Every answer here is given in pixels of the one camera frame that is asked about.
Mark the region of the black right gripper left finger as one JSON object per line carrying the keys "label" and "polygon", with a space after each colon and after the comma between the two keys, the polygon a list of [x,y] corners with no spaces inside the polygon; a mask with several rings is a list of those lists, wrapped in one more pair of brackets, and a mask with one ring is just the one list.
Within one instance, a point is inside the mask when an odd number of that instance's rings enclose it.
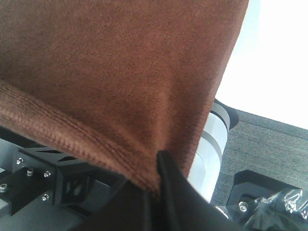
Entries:
{"label": "black right gripper left finger", "polygon": [[149,194],[126,181],[109,202],[86,218],[74,231],[152,231]]}

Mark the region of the grey robot base platform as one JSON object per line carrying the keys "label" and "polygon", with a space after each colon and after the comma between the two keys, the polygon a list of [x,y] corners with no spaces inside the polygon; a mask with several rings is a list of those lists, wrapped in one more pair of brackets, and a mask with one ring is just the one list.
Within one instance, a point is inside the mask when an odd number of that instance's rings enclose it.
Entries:
{"label": "grey robot base platform", "polygon": [[244,170],[233,177],[224,206],[216,209],[212,231],[306,231],[308,191],[268,176]]}

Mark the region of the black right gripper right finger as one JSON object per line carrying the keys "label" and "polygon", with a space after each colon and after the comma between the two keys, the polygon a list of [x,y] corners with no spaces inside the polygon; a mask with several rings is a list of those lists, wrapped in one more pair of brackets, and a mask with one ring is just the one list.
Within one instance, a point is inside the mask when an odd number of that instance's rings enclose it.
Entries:
{"label": "black right gripper right finger", "polygon": [[157,153],[161,201],[169,231],[242,231],[191,186],[171,154]]}

